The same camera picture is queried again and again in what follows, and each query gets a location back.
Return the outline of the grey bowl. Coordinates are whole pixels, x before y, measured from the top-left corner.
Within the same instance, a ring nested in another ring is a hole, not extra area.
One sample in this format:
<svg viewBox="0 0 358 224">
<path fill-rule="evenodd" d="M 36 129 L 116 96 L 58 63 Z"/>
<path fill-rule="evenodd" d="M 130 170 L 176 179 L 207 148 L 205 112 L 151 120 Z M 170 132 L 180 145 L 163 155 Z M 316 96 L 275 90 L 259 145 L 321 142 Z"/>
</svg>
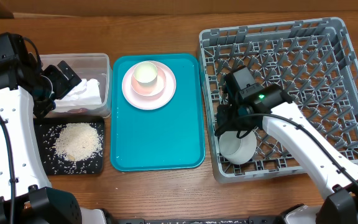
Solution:
<svg viewBox="0 0 358 224">
<path fill-rule="evenodd" d="M 241 139 L 237 137 L 237 131 L 227 131 L 219 137 L 220 154 L 235 165 L 251 160 L 256 149 L 257 139 L 253 131 Z"/>
</svg>

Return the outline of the white napkin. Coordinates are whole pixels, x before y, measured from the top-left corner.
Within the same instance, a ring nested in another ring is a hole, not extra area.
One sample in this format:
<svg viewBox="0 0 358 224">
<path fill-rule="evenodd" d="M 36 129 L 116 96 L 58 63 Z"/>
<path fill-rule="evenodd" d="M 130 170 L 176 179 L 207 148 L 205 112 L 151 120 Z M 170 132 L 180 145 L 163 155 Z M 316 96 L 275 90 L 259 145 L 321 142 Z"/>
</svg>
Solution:
<svg viewBox="0 0 358 224">
<path fill-rule="evenodd" d="M 62 106 L 89 106 L 100 105 L 101 95 L 99 81 L 97 79 L 81 79 L 81 83 L 75 86 L 64 98 L 55 100 L 57 107 Z"/>
</svg>

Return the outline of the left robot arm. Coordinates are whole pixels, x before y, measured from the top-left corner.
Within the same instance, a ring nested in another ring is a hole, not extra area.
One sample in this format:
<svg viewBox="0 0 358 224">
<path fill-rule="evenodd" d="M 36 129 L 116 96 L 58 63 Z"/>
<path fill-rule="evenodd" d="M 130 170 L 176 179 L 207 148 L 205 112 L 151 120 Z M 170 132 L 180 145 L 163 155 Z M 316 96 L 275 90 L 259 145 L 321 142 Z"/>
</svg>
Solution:
<svg viewBox="0 0 358 224">
<path fill-rule="evenodd" d="M 65 62 L 42 70 L 0 60 L 0 223 L 111 223 L 103 209 L 79 206 L 53 189 L 41 163 L 34 118 L 43 118 L 80 79 Z"/>
</svg>

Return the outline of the red snack wrapper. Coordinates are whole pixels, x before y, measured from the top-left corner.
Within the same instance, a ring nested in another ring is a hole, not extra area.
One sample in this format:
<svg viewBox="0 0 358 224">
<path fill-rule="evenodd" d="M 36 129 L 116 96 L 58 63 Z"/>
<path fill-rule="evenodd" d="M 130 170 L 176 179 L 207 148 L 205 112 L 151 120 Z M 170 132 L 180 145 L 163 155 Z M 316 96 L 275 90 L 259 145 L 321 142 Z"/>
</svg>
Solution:
<svg viewBox="0 0 358 224">
<path fill-rule="evenodd" d="M 87 112 L 86 108 L 76 108 L 68 111 L 69 113 L 85 113 Z"/>
</svg>

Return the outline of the white paper cup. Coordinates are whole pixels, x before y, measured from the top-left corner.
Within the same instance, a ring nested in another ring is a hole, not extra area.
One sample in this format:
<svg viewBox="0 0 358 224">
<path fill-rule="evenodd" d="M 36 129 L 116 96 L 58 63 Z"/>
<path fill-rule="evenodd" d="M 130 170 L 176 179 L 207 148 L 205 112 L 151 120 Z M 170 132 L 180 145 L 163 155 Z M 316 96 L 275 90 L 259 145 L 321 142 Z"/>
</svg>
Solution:
<svg viewBox="0 0 358 224">
<path fill-rule="evenodd" d="M 153 85 L 157 81 L 158 68 L 152 62 L 144 61 L 135 66 L 134 78 L 141 85 Z"/>
</svg>

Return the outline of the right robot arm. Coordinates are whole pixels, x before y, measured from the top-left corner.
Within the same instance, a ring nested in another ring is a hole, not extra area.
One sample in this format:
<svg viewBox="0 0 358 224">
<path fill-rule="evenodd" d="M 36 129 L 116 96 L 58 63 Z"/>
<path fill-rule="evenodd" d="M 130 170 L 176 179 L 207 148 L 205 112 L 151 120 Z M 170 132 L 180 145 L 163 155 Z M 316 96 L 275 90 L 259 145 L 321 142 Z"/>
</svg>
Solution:
<svg viewBox="0 0 358 224">
<path fill-rule="evenodd" d="M 288 209 L 281 223 L 358 224 L 358 165 L 343 156 L 303 116 L 278 85 L 251 85 L 217 107 L 215 136 L 259 128 L 276 139 L 317 186 L 324 203 Z"/>
</svg>

